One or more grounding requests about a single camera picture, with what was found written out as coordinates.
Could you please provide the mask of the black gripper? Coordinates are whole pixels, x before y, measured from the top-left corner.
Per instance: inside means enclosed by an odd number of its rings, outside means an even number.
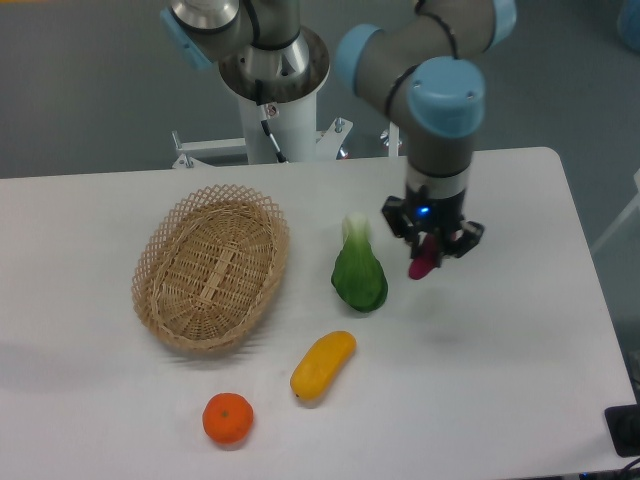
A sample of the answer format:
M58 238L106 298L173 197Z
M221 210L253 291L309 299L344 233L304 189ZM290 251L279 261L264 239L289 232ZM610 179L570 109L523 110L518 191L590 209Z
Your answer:
M464 220L463 205L466 190L447 198L432 198L425 186L419 191L405 187L405 200L389 196L381 209L393 235L402 239L410 249L410 258L419 255L420 233L435 235L435 265L445 259L459 259L481 241L485 226Z

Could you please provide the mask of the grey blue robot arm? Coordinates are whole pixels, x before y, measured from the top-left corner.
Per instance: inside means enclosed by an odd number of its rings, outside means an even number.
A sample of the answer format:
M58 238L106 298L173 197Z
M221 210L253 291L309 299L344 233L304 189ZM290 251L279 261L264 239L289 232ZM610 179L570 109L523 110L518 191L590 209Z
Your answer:
M512 32L511 1L418 1L404 27L349 30L335 52L301 22L296 1L173 1L161 21L195 68L216 65L248 108L243 128L253 163L286 163L316 153L316 117L304 112L330 74L408 138L405 192L382 209L411 250L412 268L459 258L484 228L463 203L485 82L472 63Z

